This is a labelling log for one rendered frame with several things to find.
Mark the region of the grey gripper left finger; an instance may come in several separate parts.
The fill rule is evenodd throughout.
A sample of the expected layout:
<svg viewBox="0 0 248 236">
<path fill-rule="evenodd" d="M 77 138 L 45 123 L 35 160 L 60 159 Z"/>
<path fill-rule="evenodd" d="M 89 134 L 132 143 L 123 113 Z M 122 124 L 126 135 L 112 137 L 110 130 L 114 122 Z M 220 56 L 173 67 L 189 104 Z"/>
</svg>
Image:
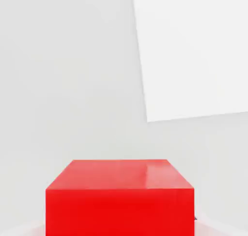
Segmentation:
<svg viewBox="0 0 248 236">
<path fill-rule="evenodd" d="M 45 223 L 43 221 L 32 221 L 25 225 L 24 236 L 46 236 Z"/>
</svg>

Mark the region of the small red cube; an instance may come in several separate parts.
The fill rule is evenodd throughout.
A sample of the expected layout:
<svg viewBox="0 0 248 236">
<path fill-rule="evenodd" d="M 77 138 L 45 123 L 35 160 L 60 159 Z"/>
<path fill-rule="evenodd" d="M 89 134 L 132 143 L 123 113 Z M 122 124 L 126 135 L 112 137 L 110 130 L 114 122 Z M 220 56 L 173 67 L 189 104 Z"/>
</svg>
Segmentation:
<svg viewBox="0 0 248 236">
<path fill-rule="evenodd" d="M 46 236 L 195 236 L 194 209 L 167 160 L 74 160 L 46 189 Z"/>
</svg>

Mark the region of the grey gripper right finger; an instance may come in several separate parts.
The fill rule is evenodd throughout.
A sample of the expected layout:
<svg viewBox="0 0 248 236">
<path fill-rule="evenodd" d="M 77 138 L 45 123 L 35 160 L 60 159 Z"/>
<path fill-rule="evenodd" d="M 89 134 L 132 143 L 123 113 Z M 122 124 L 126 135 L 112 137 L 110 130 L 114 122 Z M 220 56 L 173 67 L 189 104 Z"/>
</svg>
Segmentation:
<svg viewBox="0 0 248 236">
<path fill-rule="evenodd" d="M 218 231 L 209 223 L 195 218 L 195 236 L 218 236 Z"/>
</svg>

